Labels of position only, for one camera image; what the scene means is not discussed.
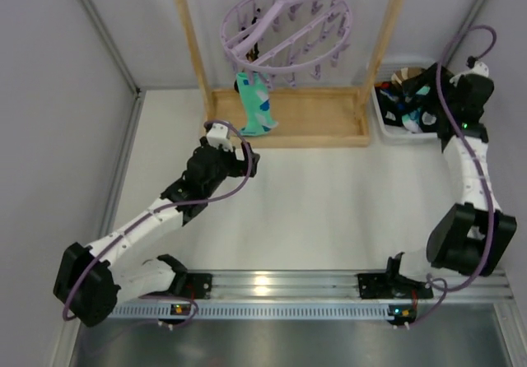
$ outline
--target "wall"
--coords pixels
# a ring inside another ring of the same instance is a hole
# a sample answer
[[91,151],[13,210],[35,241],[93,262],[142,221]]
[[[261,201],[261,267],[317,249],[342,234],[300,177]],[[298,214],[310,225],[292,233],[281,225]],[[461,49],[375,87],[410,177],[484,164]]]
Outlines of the wall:
[[[124,60],[141,86],[196,86],[173,0],[94,0]],[[203,61],[213,85],[230,86],[219,27],[240,0],[189,0]],[[350,83],[366,66],[388,0],[347,0],[355,17],[352,47],[339,69],[323,74],[322,83]],[[437,57],[461,24],[473,0],[407,0],[390,55]]]
[[2,366],[49,363],[63,250],[96,236],[128,91],[77,0],[0,0]]
[[[489,24],[498,33],[495,49],[483,60],[496,85],[485,107],[484,122],[491,141],[488,160],[492,187],[502,210],[518,220],[518,230],[502,264],[527,322],[527,182],[524,179],[527,172],[527,135],[524,133],[527,16],[521,3],[525,0],[488,0],[476,24]],[[462,69],[466,58],[481,53],[488,42],[484,32],[470,35],[456,54],[452,68]]]

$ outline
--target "wooden frame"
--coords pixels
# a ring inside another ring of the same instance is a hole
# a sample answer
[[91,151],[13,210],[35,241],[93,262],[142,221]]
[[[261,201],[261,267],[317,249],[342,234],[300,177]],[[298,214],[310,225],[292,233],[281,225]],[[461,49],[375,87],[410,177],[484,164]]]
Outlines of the wooden frame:
[[[220,118],[237,128],[243,127],[245,111],[238,94],[234,90],[212,90],[208,85],[187,0],[174,2],[202,92],[206,120]],[[388,1],[362,86],[272,91],[273,118],[279,125],[266,136],[248,138],[251,145],[257,148],[367,146],[370,130],[366,105],[403,2]]]

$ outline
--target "purple cable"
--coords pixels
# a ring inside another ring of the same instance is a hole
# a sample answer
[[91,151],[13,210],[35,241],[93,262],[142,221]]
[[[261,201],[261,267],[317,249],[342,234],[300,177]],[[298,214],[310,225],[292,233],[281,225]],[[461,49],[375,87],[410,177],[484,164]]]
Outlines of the purple cable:
[[[448,121],[450,122],[450,125],[454,129],[455,135],[461,140],[463,143],[465,149],[470,154],[470,157],[472,158],[472,161],[474,162],[474,165],[476,166],[476,170],[478,171],[478,176],[481,181],[481,185],[483,187],[483,193],[485,195],[485,200],[487,201],[487,210],[488,210],[488,231],[487,231],[487,239],[485,240],[485,247],[483,249],[483,255],[481,257],[481,260],[479,261],[478,266],[474,270],[471,276],[467,278],[466,281],[464,281],[462,284],[454,286],[454,287],[448,287],[448,284],[446,283],[446,280],[444,278],[433,278],[432,274],[427,274],[427,284],[430,285],[432,288],[442,291],[443,294],[439,298],[439,300],[428,310],[426,311],[422,316],[417,318],[413,323],[409,325],[409,327],[413,327],[416,324],[422,322],[425,318],[431,315],[439,306],[442,304],[443,301],[445,301],[445,298],[448,293],[459,291],[466,289],[469,287],[472,282],[476,280],[476,278],[481,274],[483,269],[485,268],[485,265],[487,264],[488,255],[491,252],[492,247],[492,238],[494,235],[494,204],[492,202],[492,194],[490,191],[490,188],[488,187],[487,180],[485,178],[485,173],[483,172],[483,167],[481,166],[481,163],[479,159],[476,156],[476,153],[474,152],[473,148],[470,146],[467,139],[464,137],[463,132],[459,128],[457,122],[455,122],[454,115],[452,112],[450,112],[450,109],[448,107],[448,104],[446,103],[445,95],[443,94],[443,89],[441,87],[441,69],[443,67],[443,62],[446,59],[446,55],[450,52],[450,48],[454,44],[457,44],[460,42],[469,32],[475,31],[475,30],[487,30],[492,34],[492,42],[482,54],[476,57],[476,60],[479,60],[486,54],[488,54],[492,48],[494,47],[494,44],[497,40],[497,33],[496,30],[494,30],[491,26],[473,26],[468,28],[465,32],[457,34],[445,47],[443,50],[443,54],[441,55],[440,60],[437,62],[437,72],[436,72],[436,86],[437,86],[437,95],[439,96],[439,101],[441,102],[441,106],[443,110],[445,111],[446,117],[448,118]],[[441,281],[443,282],[444,286],[440,287],[436,285],[435,281]]]
[[[232,124],[228,122],[224,122],[223,120],[211,120],[204,124],[204,126],[208,126],[213,123],[221,124],[227,128],[229,128],[241,141],[241,145],[243,146],[243,149],[245,150],[245,154],[247,155],[247,174],[245,174],[245,177],[240,182],[240,184],[233,190],[231,190],[229,193],[225,193],[222,196],[213,197],[209,199],[203,199],[203,200],[193,200],[193,201],[182,201],[182,202],[173,202],[170,204],[165,204],[161,207],[158,207],[154,210],[153,213],[159,213],[161,211],[164,211],[165,209],[171,209],[174,207],[182,207],[185,205],[197,205],[197,204],[207,204],[210,202],[218,202],[221,200],[225,200],[226,198],[232,197],[236,193],[238,193],[244,186],[247,184],[250,178],[251,171],[253,170],[253,157],[250,153],[250,146],[247,140],[243,138],[243,136],[240,134],[240,132],[232,126]],[[63,308],[63,320],[64,321],[70,321],[76,318],[75,315],[68,316],[68,311],[70,309],[70,306],[72,305],[72,301],[75,298],[75,295],[77,294],[79,288],[81,287],[81,284],[84,282],[86,277],[88,276],[88,273],[90,270],[105,256],[125,235],[128,235],[130,231],[136,229],[139,225],[141,225],[146,219],[148,219],[150,216],[152,216],[152,213],[147,213],[144,216],[141,216],[139,219],[134,221],[129,227],[127,227],[122,234],[115,237],[115,239],[110,242],[106,248],[104,248],[91,262],[86,266],[82,274],[78,277],[77,281],[73,285],[72,289],[69,292],[68,297],[66,298],[66,302],[64,303]]]
[[[192,320],[194,319],[194,317],[196,316],[196,314],[198,313],[198,311],[199,311],[199,306],[194,300],[185,299],[184,297],[172,297],[172,296],[166,296],[166,297],[164,297],[164,296],[162,296],[162,297],[152,296],[152,297],[148,297],[148,296],[145,296],[145,297],[140,297],[140,298],[141,299],[148,299],[148,300],[177,300],[177,301],[184,301],[186,303],[190,303],[193,306],[192,313],[190,314],[190,316],[188,318],[186,318],[183,322],[174,325],[173,328],[183,328],[183,327],[189,325],[192,322]],[[84,352],[86,352],[86,354],[89,357],[98,356],[102,352],[104,352],[108,348],[108,346],[110,344],[114,343],[117,339],[122,337],[124,334],[128,334],[129,332],[131,332],[135,328],[139,328],[141,326],[147,326],[147,325],[150,325],[150,324],[159,325],[159,321],[158,320],[140,320],[139,322],[132,323],[129,326],[125,327],[120,332],[118,332],[117,334],[115,334],[108,341],[105,341],[105,344],[103,346],[97,348],[96,350],[91,350],[88,347],[88,344],[87,344],[88,341],[87,341],[87,338],[86,338],[86,334],[84,334],[83,337],[82,337],[82,350]]]

